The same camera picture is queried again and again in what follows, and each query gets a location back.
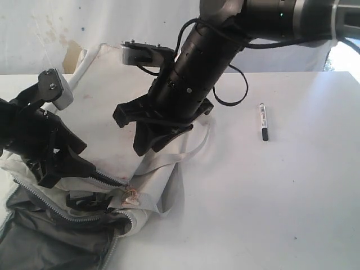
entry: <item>bag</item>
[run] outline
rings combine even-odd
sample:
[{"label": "bag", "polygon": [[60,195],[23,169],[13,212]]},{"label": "bag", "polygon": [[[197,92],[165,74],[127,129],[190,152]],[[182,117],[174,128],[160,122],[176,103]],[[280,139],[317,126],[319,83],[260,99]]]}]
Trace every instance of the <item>bag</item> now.
[{"label": "bag", "polygon": [[[73,104],[61,112],[46,108],[87,143],[81,157],[114,185],[63,178],[47,189],[36,184],[19,156],[4,153],[0,168],[19,186],[6,204],[0,269],[105,269],[120,237],[138,232],[152,212],[168,213],[181,181],[179,163],[203,147],[210,125],[204,117],[159,153],[137,156],[132,148],[136,124],[120,129],[112,114],[117,104],[145,94],[152,80],[136,67],[123,66],[121,49],[101,45],[86,53],[69,80]],[[195,134],[203,139],[185,153],[187,136]]]}]

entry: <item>white tabletop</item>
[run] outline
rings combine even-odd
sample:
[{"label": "white tabletop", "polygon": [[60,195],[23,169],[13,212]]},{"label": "white tabletop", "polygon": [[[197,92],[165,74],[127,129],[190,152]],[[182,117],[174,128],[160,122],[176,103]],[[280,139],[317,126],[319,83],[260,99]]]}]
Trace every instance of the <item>white tabletop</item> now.
[{"label": "white tabletop", "polygon": [[[244,103],[214,101],[209,140],[183,164],[173,210],[122,239],[108,269],[359,268],[360,85],[348,73],[247,77]],[[0,76],[0,97],[36,81]],[[243,88],[238,74],[217,84],[229,101]]]}]

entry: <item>cable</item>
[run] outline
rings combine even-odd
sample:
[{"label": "cable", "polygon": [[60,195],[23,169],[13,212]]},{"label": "cable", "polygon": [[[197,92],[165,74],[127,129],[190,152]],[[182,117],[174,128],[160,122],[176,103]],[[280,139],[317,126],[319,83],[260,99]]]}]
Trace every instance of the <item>cable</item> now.
[{"label": "cable", "polygon": [[226,102],[226,101],[223,101],[221,100],[217,95],[216,95],[216,92],[215,92],[215,86],[213,87],[213,92],[214,92],[214,97],[215,99],[223,106],[227,106],[227,107],[235,107],[237,105],[239,105],[240,103],[242,103],[242,101],[248,96],[248,93],[249,93],[249,83],[248,83],[248,80],[246,79],[246,76],[245,74],[240,70],[238,69],[237,67],[233,66],[233,65],[229,65],[229,68],[233,69],[233,70],[236,70],[237,72],[239,72],[242,77],[244,78],[244,81],[245,81],[245,84],[246,84],[246,92],[245,92],[245,95],[244,97],[239,100],[239,101],[236,101],[236,102]]},{"label": "cable", "polygon": [[182,39],[182,35],[183,35],[184,31],[186,30],[186,28],[189,25],[194,24],[194,23],[203,24],[203,25],[207,26],[208,28],[210,28],[215,33],[217,33],[218,35],[220,35],[221,37],[228,39],[229,41],[232,41],[236,44],[239,44],[241,47],[249,48],[249,49],[261,50],[261,49],[281,48],[281,47],[286,47],[286,46],[290,46],[290,45],[297,45],[297,44],[302,44],[302,43],[332,39],[331,35],[319,35],[317,37],[299,38],[299,39],[293,39],[293,40],[287,40],[287,41],[275,42],[275,43],[269,43],[269,44],[250,44],[244,40],[236,40],[236,39],[230,37],[229,35],[227,35],[226,33],[224,33],[223,31],[221,31],[220,29],[214,27],[212,24],[210,24],[206,21],[203,21],[201,19],[195,18],[195,19],[191,19],[190,21],[186,22],[181,27],[181,30],[179,32],[178,42],[176,44],[176,48],[174,51],[175,56],[179,52],[181,39]]},{"label": "cable", "polygon": [[344,44],[352,48],[354,51],[356,51],[358,54],[360,54],[360,47],[358,47],[355,43],[351,42],[346,38],[340,38],[339,41],[343,42]]},{"label": "cable", "polygon": [[141,69],[142,71],[152,75],[152,76],[159,76],[159,72],[152,72],[152,71],[149,71],[149,69],[146,69],[145,67],[141,66],[141,65],[136,65],[139,69]]}]

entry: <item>pen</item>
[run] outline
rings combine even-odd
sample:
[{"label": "pen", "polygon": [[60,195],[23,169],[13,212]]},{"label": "pen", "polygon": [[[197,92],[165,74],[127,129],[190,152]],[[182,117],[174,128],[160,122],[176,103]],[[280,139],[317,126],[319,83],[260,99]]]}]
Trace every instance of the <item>pen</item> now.
[{"label": "pen", "polygon": [[269,140],[269,133],[268,133],[268,121],[266,117],[266,108],[264,103],[260,104],[260,118],[261,118],[261,130],[263,135],[263,141],[267,142]]}]

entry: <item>white wall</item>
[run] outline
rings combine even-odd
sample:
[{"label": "white wall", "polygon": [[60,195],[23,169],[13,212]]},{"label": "white wall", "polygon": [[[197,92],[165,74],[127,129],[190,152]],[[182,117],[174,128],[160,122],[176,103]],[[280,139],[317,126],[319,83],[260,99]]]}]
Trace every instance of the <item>white wall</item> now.
[{"label": "white wall", "polygon": [[[199,14],[199,0],[0,0],[0,74],[74,70],[82,48],[135,39],[174,48],[178,31]],[[245,50],[244,71],[322,70],[329,45]]]}]

